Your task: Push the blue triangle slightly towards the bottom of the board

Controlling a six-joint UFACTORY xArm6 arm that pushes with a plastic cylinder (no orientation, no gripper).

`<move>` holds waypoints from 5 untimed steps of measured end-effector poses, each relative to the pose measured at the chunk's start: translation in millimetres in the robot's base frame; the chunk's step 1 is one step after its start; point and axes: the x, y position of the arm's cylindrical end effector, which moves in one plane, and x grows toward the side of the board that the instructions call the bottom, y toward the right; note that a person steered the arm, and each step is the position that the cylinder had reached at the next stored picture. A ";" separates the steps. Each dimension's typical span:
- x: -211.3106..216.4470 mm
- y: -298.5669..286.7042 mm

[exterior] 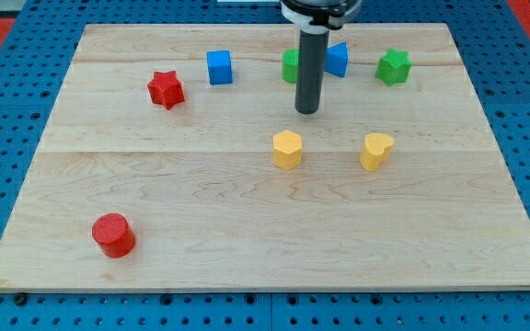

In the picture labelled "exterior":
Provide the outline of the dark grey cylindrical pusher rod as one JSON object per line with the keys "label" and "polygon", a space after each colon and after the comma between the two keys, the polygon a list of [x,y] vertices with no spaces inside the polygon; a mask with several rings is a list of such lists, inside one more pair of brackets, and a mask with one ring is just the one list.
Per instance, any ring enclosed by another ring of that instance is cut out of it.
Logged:
{"label": "dark grey cylindrical pusher rod", "polygon": [[327,29],[317,34],[300,31],[294,107],[303,115],[312,115],[319,109],[328,35]]}

